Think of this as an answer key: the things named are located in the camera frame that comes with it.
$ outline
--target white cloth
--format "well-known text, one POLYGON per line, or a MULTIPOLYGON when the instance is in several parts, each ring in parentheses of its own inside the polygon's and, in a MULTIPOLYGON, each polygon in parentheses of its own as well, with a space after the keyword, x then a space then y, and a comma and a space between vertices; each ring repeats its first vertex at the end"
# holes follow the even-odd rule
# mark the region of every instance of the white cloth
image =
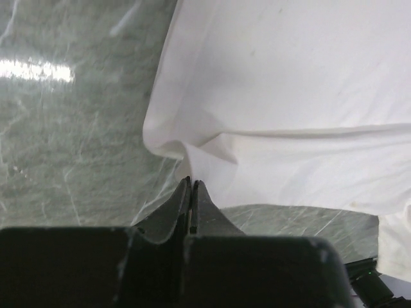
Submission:
POLYGON ((221 208, 379 215, 379 270, 411 281, 409 12, 409 0, 180 0, 146 147, 183 158, 178 176, 221 208))

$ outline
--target black plastic part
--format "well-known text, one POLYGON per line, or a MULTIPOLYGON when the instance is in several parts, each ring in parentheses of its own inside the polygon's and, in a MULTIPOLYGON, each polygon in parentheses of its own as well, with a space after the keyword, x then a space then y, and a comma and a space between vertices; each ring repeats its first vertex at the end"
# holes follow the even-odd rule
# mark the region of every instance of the black plastic part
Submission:
POLYGON ((0 231, 0 307, 353 307, 326 241, 251 237, 183 179, 134 227, 0 231))
POLYGON ((199 235, 245 235, 214 205, 203 182, 194 184, 190 233, 199 235))
POLYGON ((392 291, 380 279, 376 271, 377 258, 364 259, 345 265, 351 286, 365 307, 410 308, 411 301, 394 298, 392 291))

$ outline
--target gray marble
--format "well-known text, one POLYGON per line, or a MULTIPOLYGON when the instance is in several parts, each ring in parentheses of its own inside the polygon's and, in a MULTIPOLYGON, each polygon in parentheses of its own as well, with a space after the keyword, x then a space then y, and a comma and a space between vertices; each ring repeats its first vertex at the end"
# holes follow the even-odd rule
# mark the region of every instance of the gray marble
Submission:
MULTIPOLYGON (((176 186, 142 126, 176 0, 0 2, 0 227, 130 225, 176 186)), ((346 261, 378 222, 324 209, 225 209, 248 234, 318 235, 346 261)))

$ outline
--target marble surface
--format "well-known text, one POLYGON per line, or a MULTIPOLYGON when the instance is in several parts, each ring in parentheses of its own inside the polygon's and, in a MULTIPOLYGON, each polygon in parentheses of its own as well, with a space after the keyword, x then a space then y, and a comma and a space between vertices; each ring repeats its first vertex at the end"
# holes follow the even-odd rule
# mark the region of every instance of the marble surface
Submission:
MULTIPOLYGON (((173 191, 177 162, 142 126, 176 0, 0 2, 0 227, 131 225, 173 191)), ((318 235, 376 255, 376 218, 255 205, 248 234, 318 235)))

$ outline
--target white sheet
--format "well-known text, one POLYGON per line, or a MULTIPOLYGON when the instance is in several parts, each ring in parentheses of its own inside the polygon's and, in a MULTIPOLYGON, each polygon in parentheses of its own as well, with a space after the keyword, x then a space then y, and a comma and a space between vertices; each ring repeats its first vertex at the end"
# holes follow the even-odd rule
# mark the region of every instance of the white sheet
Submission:
POLYGON ((177 176, 203 180, 219 207, 379 215, 379 270, 411 281, 409 12, 409 0, 180 0, 146 147, 183 158, 177 176))

